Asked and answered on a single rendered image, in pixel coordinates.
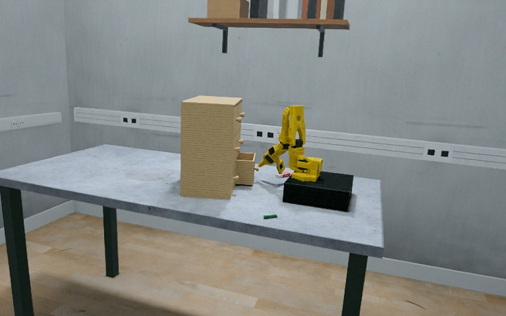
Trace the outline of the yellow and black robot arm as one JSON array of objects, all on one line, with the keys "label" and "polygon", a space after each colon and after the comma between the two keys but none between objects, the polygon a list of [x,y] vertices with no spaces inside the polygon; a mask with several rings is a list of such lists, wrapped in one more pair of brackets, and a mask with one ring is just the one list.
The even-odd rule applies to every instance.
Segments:
[{"label": "yellow and black robot arm", "polygon": [[[299,139],[295,139],[297,131]],[[279,142],[280,144],[268,149],[269,156],[282,155],[289,150],[289,168],[295,171],[292,173],[292,178],[303,182],[315,182],[320,175],[318,167],[321,159],[302,156],[304,155],[303,145],[306,143],[303,105],[289,106],[284,110]]]}]

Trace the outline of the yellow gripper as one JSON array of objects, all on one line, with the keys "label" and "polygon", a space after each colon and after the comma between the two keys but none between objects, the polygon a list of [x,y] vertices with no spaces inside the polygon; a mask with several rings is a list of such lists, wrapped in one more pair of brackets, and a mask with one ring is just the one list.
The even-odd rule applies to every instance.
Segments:
[{"label": "yellow gripper", "polygon": [[275,156],[275,157],[270,157],[269,153],[266,152],[265,155],[263,156],[262,162],[258,165],[258,167],[262,167],[266,164],[272,165],[272,164],[276,163],[278,173],[281,174],[285,170],[285,166],[284,166],[283,160],[279,160],[279,157],[280,157],[280,155]]}]

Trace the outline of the tan wooden chest of drawers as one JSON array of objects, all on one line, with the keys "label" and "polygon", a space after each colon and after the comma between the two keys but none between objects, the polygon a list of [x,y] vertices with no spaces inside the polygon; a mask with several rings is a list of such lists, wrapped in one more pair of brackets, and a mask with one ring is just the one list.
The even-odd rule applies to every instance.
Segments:
[{"label": "tan wooden chest of drawers", "polygon": [[201,95],[181,101],[180,196],[231,200],[234,111],[240,101]]}]

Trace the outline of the red and white eraser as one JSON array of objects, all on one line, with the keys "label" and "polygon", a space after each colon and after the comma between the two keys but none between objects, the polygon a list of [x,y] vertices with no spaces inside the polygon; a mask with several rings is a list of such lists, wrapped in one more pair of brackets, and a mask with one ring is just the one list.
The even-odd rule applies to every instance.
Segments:
[{"label": "red and white eraser", "polygon": [[277,178],[285,178],[290,176],[291,174],[289,172],[282,172],[282,174],[276,174],[275,177]]}]

